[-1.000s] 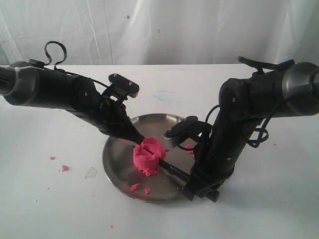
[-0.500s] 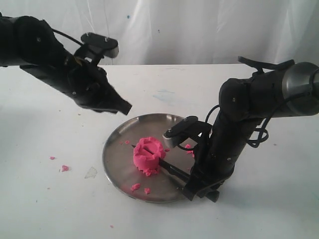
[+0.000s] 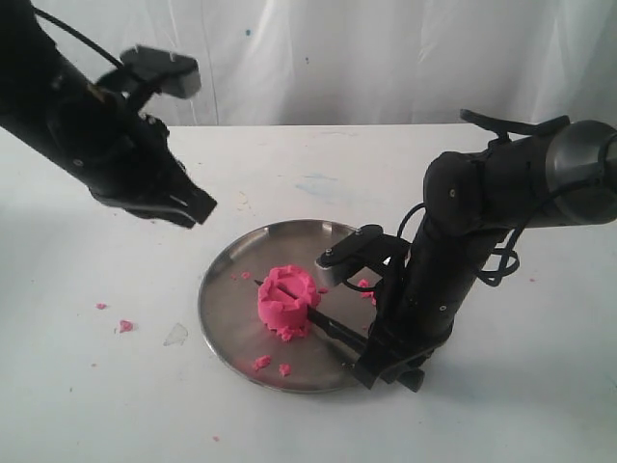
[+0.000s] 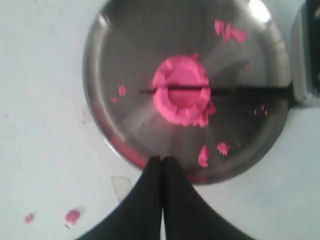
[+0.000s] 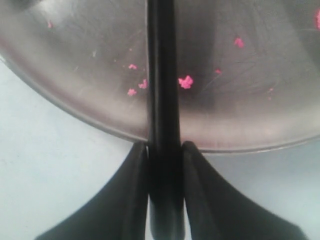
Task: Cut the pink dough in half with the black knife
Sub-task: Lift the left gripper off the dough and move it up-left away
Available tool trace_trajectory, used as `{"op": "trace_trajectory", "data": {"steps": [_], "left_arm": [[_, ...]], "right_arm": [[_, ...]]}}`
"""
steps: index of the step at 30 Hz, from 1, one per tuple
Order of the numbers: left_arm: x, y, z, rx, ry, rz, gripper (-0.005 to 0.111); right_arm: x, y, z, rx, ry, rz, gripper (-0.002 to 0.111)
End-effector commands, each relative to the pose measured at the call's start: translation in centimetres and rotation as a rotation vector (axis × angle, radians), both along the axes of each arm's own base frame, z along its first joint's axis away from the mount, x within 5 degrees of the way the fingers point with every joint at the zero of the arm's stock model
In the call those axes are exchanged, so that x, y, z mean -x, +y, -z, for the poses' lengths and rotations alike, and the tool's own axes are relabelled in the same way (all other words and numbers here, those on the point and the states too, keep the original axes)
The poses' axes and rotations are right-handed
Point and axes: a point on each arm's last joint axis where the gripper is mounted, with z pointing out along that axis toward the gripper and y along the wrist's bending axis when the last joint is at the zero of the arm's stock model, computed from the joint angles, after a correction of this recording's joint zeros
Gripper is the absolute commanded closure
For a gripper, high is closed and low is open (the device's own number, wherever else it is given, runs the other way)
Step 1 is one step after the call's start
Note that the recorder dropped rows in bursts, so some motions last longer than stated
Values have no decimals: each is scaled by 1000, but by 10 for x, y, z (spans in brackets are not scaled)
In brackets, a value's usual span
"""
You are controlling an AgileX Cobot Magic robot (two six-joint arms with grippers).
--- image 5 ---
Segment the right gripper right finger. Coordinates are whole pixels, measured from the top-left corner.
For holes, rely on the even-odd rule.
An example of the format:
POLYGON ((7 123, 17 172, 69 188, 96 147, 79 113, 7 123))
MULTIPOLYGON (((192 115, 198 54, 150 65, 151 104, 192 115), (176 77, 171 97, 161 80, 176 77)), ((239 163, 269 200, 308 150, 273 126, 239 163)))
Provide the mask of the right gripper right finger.
POLYGON ((184 197, 194 240, 305 240, 300 227, 256 204, 227 182, 196 145, 183 149, 184 197))

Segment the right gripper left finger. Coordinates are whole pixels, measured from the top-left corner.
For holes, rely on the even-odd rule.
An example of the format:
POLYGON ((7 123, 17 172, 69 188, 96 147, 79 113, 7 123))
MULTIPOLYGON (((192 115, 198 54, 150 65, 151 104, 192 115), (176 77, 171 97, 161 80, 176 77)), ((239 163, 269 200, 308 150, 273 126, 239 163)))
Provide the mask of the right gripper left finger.
POLYGON ((148 156, 134 143, 109 182, 82 208, 39 240, 143 240, 148 205, 148 156))

